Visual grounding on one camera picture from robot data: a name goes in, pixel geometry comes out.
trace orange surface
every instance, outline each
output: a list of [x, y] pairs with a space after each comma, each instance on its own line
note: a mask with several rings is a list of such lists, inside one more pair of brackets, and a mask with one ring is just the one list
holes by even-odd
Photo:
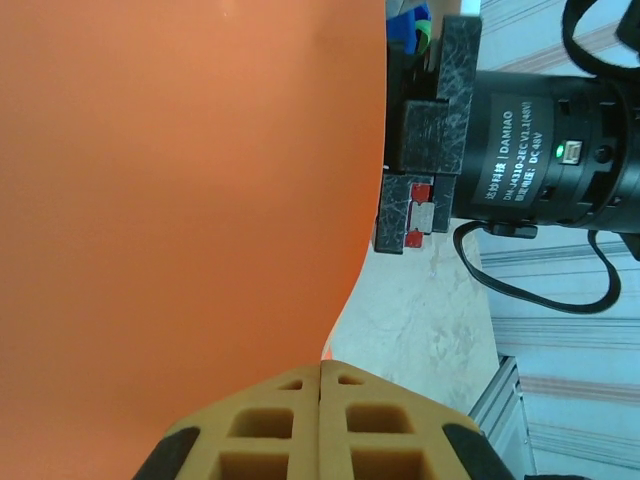
[[384, 3], [7, 0], [0, 476], [130, 478], [316, 363], [360, 271]]

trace striped wall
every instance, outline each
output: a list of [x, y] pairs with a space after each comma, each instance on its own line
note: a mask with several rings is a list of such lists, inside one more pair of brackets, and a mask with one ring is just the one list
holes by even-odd
[[[635, 58], [615, 36], [625, 0], [601, 0], [578, 41], [616, 63]], [[560, 41], [564, 0], [485, 0], [480, 68], [577, 74]], [[485, 272], [555, 300], [586, 303], [606, 289], [586, 233], [542, 228], [536, 240], [479, 234]], [[640, 263], [619, 237], [599, 235], [620, 271], [618, 305], [570, 316], [489, 294], [496, 343], [518, 361], [539, 473], [640, 478]]]

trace motor label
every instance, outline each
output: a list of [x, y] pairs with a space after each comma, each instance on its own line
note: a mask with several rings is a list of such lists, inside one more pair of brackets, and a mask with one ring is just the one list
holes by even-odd
[[494, 94], [487, 157], [474, 203], [527, 208], [549, 165], [553, 100]]

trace green object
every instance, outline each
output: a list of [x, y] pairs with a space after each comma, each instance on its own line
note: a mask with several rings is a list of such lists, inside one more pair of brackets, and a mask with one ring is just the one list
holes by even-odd
[[420, 35], [418, 54], [424, 55], [431, 43], [431, 20], [417, 20], [416, 32]]

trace screw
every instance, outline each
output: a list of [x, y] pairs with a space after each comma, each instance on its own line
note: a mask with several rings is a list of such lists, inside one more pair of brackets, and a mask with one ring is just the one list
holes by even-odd
[[602, 145], [598, 147], [594, 153], [594, 157], [598, 163], [607, 163], [611, 160], [612, 155], [613, 149], [609, 145]]

